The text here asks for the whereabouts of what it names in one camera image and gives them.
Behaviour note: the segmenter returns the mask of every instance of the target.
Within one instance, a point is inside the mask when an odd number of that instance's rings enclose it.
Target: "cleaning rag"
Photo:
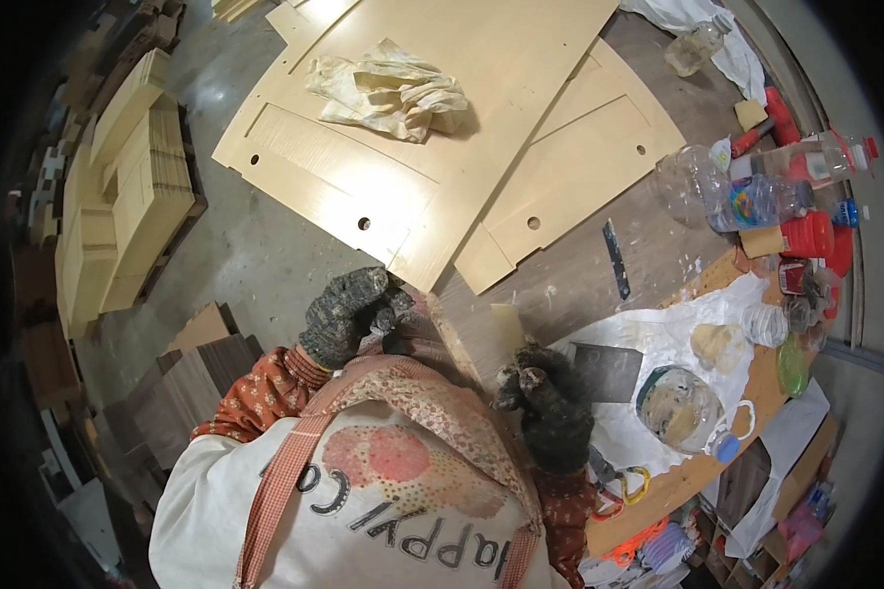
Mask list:
[[[359,124],[422,143],[429,129],[453,133],[469,107],[462,87],[399,45],[383,39],[359,61],[312,59],[308,91],[328,100],[318,120]]]

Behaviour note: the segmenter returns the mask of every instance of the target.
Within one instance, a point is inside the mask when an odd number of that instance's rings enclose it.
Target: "gray knit glove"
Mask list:
[[[529,339],[497,372],[497,385],[492,406],[523,411],[520,430],[534,464],[555,475],[586,464],[593,415],[586,387],[563,354]]]
[[[360,268],[331,280],[304,314],[308,329],[298,341],[305,353],[323,369],[342,369],[364,336],[387,335],[397,316],[413,306],[402,284],[386,268]]]

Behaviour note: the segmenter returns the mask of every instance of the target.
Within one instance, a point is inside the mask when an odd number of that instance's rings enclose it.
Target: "red circle print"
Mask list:
[[[429,450],[399,425],[375,431],[369,450],[370,467],[387,481],[412,481],[429,468]]]

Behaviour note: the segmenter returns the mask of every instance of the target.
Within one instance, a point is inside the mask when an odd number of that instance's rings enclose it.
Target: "yellow sponge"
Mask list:
[[[742,103],[733,105],[737,113],[737,121],[740,122],[744,131],[749,131],[758,124],[769,118],[763,105],[756,100],[744,100]]]

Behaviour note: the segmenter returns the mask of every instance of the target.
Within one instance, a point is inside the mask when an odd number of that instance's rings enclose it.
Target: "concrete floor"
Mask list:
[[[263,348],[292,345],[304,311],[331,277],[375,264],[304,220],[211,156],[239,105],[284,48],[265,3],[233,24],[212,19],[209,0],[189,0],[166,91],[188,109],[209,208],[142,305],[102,316],[92,338],[75,340],[88,402],[124,399],[138,379],[211,300],[228,303],[239,330]]]

